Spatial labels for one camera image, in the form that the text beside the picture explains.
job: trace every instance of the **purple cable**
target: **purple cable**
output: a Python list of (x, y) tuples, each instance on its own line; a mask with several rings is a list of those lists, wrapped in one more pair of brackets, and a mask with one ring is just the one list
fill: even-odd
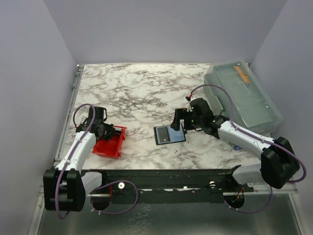
[(236, 208), (231, 207), (225, 200), (224, 200), (224, 202), (227, 205), (229, 205), (230, 209), (232, 209), (233, 211), (236, 211), (236, 212), (247, 213), (247, 214), (259, 213), (259, 212), (265, 211), (267, 208), (269, 208), (269, 206), (271, 205), (271, 203), (273, 201), (273, 188), (271, 186), (269, 186), (269, 188), (270, 188), (270, 198), (269, 198), (268, 203), (263, 208), (256, 210), (256, 211), (245, 211), (245, 210), (236, 209)]
[[(263, 141), (260, 137), (255, 136), (255, 135), (253, 135), (253, 134), (251, 134), (251, 133), (249, 133), (249, 132), (247, 132), (247, 131), (245, 131), (245, 130), (243, 130), (243, 129), (240, 129), (239, 126), (237, 126), (237, 125), (234, 123), (234, 120), (233, 120), (233, 114), (234, 114), (234, 109), (235, 109), (235, 107), (234, 107), (234, 106), (235, 106), (235, 105), (234, 105), (234, 102), (233, 102), (233, 100), (232, 100), (230, 94), (229, 94), (224, 88), (222, 88), (221, 86), (214, 85), (214, 84), (203, 84), (203, 85), (197, 86), (195, 89), (193, 89), (193, 90), (190, 92), (190, 94), (192, 95), (193, 92), (196, 91), (197, 89), (199, 89), (200, 87), (206, 87), (206, 86), (216, 87), (216, 88), (222, 90), (222, 91), (228, 96), (229, 101), (230, 101), (230, 107), (231, 107), (231, 112), (230, 112), (230, 118), (229, 118), (229, 119), (230, 119), (231, 125), (232, 125), (236, 130), (238, 130), (238, 131), (244, 133), (245, 135), (250, 136), (250, 137), (252, 137), (252, 138), (254, 138), (254, 139), (258, 140), (258, 141)], [(295, 156), (293, 153), (291, 153), (290, 151), (288, 151), (287, 149), (285, 149), (284, 147), (282, 147), (282, 146), (280, 146), (280, 145), (278, 145), (278, 144), (276, 144), (276, 143), (273, 143), (273, 142), (270, 142), (270, 141), (266, 141), (266, 140), (264, 140), (264, 143), (274, 145), (275, 147), (277, 147), (277, 148), (283, 150), (284, 152), (286, 152), (287, 154), (291, 155), (293, 158), (295, 158), (295, 159), (300, 163), (300, 165), (301, 165), (301, 167), (302, 167), (302, 169), (303, 169), (303, 175), (302, 175), (302, 177), (299, 178), (299, 179), (297, 179), (297, 180), (289, 180), (288, 183), (298, 183), (298, 182), (301, 182), (301, 181), (303, 181), (303, 180), (305, 179), (305, 177), (307, 176), (307, 169), (306, 169), (304, 163), (303, 163), (297, 156)], [(235, 211), (238, 211), (238, 212), (242, 212), (242, 213), (258, 213), (258, 212), (262, 212), (262, 211), (266, 210), (266, 209), (270, 206), (270, 204), (271, 204), (271, 202), (272, 202), (272, 198), (273, 198), (273, 189), (272, 189), (272, 187), (270, 187), (270, 199), (269, 199), (269, 202), (268, 202), (268, 203), (266, 204), (266, 206), (264, 206), (262, 209), (257, 210), (257, 211), (249, 211), (249, 212), (248, 212), (248, 211), (237, 210), (237, 209), (235, 209), (235, 208), (231, 208), (231, 209), (232, 209), (232, 210), (235, 210)]]
[(93, 124), (93, 121), (94, 121), (94, 118), (95, 118), (95, 114), (96, 114), (96, 110), (94, 109), (94, 106), (92, 104), (82, 104), (81, 106), (79, 106), (76, 111), (74, 112), (74, 115), (73, 115), (73, 122), (74, 122), (74, 125), (76, 127), (76, 122), (75, 122), (75, 116), (76, 116), (76, 113), (77, 111), (84, 107), (84, 106), (87, 106), (89, 105), (90, 107), (92, 107), (92, 110), (93, 110), (93, 113), (92, 113), (92, 119), (91, 119), (91, 122), (89, 124), (89, 126), (87, 127), (86, 131), (83, 133), (83, 135), (81, 136), (81, 138), (76, 142), (76, 144), (74, 145), (74, 147), (72, 148), (71, 152), (69, 153), (69, 156), (67, 158), (67, 161), (65, 162), (64, 164), (64, 167), (62, 168), (61, 172), (60, 172), (60, 175), (58, 177), (58, 181), (57, 181), (57, 186), (55, 188), (55, 211), (57, 212), (57, 215), (60, 219), (65, 219), (67, 217), (67, 215), (69, 214), (69, 211), (66, 212), (65, 215), (62, 215), (61, 212), (60, 212), (60, 208), (59, 208), (59, 188), (60, 188), (60, 183), (61, 183), (61, 179), (62, 179), (62, 176), (64, 174), (64, 171), (65, 169), (67, 168), (68, 166), (68, 161), (71, 160), (77, 146), (79, 145), (79, 143), (83, 140), (83, 138), (85, 137), (85, 135), (88, 133), (88, 131), (90, 130), (92, 124)]
[(126, 213), (126, 212), (129, 212), (132, 208), (135, 207), (136, 203), (137, 203), (137, 200), (138, 200), (138, 190), (136, 188), (136, 185), (128, 180), (118, 180), (118, 181), (114, 181), (114, 182), (111, 182), (109, 184), (106, 184), (106, 185), (103, 185), (103, 186), (100, 186), (98, 188), (96, 188), (95, 190), (98, 190), (98, 189), (102, 189), (102, 188), (106, 188), (110, 185), (113, 185), (113, 184), (116, 184), (116, 183), (120, 183), (120, 182), (125, 182), (125, 183), (130, 183), (135, 191), (136, 191), (136, 199), (134, 201), (134, 203), (132, 204), (131, 207), (129, 207), (128, 209), (124, 210), (124, 211), (119, 211), (119, 212), (104, 212), (104, 211), (97, 211), (94, 207), (93, 207), (93, 204), (92, 204), (92, 201), (91, 201), (91, 206), (92, 206), (92, 211), (95, 211), (95, 212), (98, 212), (98, 213), (101, 213), (101, 214), (123, 214), (123, 213)]

